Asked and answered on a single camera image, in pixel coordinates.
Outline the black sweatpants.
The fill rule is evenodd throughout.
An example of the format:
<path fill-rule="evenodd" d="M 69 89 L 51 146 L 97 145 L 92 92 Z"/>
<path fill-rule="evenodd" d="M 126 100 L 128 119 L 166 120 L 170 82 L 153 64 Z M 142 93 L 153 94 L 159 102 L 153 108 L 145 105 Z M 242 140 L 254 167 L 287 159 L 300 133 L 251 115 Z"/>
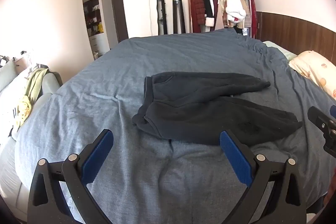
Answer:
<path fill-rule="evenodd" d="M 230 130 L 248 147 L 284 139 L 302 127 L 293 113 L 239 96 L 270 82 L 238 73 L 163 72 L 145 78 L 143 104 L 132 122 L 165 140 L 219 145 Z"/>

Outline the red quilted coat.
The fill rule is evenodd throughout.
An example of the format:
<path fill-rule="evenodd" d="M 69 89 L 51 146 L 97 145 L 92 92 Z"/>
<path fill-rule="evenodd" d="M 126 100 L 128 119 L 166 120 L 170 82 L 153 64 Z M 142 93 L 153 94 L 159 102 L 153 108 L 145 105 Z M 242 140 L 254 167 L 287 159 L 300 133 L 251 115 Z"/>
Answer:
<path fill-rule="evenodd" d="M 201 33 L 205 25 L 205 4 L 203 0 L 190 0 L 191 21 L 193 33 Z"/>

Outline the black and white coat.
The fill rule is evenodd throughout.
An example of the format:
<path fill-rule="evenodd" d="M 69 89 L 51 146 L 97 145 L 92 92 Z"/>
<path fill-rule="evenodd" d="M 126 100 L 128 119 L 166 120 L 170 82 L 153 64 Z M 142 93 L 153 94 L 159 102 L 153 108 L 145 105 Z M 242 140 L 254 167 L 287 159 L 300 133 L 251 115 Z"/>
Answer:
<path fill-rule="evenodd" d="M 213 28 L 215 25 L 213 0 L 203 0 L 205 6 L 205 26 Z"/>

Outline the brown wooden headboard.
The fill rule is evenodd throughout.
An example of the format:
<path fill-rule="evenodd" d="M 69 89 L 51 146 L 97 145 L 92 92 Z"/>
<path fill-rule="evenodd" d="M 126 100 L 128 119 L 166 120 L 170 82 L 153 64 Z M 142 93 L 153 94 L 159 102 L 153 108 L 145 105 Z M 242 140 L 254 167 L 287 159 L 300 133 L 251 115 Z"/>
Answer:
<path fill-rule="evenodd" d="M 313 50 L 335 63 L 334 31 L 307 20 L 269 12 L 258 11 L 257 20 L 257 39 L 271 41 L 297 55 Z"/>

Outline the grey sofa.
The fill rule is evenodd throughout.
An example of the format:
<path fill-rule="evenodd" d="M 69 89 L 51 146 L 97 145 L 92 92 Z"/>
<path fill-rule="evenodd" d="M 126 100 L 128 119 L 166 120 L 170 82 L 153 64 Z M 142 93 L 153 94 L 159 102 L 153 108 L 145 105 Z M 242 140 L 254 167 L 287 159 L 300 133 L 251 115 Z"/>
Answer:
<path fill-rule="evenodd" d="M 27 219 L 29 190 L 15 170 L 17 133 L 63 82 L 46 65 L 20 65 L 15 60 L 1 67 L 1 197 L 15 217 Z"/>

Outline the black cylindrical tower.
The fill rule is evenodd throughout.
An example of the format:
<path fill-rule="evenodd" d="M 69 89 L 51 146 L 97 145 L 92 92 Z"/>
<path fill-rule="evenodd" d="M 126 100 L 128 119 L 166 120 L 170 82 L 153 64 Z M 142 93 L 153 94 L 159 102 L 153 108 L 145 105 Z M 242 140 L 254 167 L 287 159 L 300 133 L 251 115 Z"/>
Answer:
<path fill-rule="evenodd" d="M 173 33 L 186 33 L 182 0 L 173 0 Z"/>

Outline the white wavy floor mirror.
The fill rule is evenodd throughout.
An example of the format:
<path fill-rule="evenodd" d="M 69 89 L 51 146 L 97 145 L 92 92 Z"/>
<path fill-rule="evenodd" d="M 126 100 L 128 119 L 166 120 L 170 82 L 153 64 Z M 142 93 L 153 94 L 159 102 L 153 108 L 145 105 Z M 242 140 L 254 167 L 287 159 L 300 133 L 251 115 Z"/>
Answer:
<path fill-rule="evenodd" d="M 149 17 L 151 36 L 158 35 L 157 0 L 149 0 Z"/>

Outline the arched wall shelf niche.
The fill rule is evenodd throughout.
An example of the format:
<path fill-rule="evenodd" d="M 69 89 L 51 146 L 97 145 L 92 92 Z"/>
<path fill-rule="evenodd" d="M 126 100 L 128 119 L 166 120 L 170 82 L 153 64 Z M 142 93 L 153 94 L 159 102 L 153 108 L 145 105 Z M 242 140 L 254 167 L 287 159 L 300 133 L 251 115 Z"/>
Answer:
<path fill-rule="evenodd" d="M 101 0 L 83 0 L 83 10 L 89 43 L 96 60 L 110 50 L 104 31 Z"/>

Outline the green cloth on sofa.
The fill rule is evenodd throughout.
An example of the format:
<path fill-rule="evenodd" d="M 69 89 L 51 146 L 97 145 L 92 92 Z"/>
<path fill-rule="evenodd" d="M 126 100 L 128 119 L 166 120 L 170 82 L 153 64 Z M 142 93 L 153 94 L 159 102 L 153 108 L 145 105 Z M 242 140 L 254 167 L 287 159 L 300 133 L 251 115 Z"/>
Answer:
<path fill-rule="evenodd" d="M 12 133 L 17 132 L 31 114 L 33 106 L 37 102 L 41 92 L 43 78 L 49 72 L 48 68 L 36 68 L 29 74 L 25 93 L 17 101 L 15 108 L 13 108 L 14 121 L 11 130 Z"/>

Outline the black narrow stand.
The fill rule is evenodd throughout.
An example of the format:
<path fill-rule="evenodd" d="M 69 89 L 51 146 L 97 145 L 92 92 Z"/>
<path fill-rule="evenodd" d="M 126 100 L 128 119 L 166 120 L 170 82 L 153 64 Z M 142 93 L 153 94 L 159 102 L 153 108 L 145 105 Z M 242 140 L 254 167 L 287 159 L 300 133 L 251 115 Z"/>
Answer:
<path fill-rule="evenodd" d="M 167 18 L 166 18 L 166 6 L 165 0 L 157 0 L 157 23 L 158 23 L 158 34 L 167 35 Z"/>

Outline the white hanging jacket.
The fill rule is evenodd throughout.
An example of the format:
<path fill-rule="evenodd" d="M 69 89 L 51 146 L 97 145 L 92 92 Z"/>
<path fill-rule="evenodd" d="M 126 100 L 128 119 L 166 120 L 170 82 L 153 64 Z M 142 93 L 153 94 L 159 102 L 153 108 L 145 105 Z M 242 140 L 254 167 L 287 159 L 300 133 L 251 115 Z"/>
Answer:
<path fill-rule="evenodd" d="M 227 0 L 226 13 L 228 20 L 234 23 L 240 23 L 246 17 L 246 11 L 240 0 Z"/>

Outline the dark doorway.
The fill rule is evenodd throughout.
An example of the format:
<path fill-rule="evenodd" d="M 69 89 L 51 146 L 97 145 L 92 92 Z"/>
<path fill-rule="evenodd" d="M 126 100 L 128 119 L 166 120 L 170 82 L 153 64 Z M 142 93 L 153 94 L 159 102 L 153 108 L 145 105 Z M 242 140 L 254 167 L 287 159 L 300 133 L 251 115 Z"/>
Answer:
<path fill-rule="evenodd" d="M 116 27 L 117 39 L 118 42 L 120 43 L 123 40 L 129 38 L 123 0 L 112 0 L 112 7 L 114 13 L 114 24 Z"/>

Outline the cream patterned pillow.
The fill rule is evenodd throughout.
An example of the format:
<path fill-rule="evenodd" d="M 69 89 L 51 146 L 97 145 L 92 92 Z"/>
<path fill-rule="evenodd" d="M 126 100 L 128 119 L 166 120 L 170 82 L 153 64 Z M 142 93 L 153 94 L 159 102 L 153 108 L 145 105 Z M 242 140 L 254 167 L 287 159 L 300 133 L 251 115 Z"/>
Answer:
<path fill-rule="evenodd" d="M 289 66 L 335 99 L 336 68 L 326 57 L 315 51 L 304 51 L 291 59 Z"/>

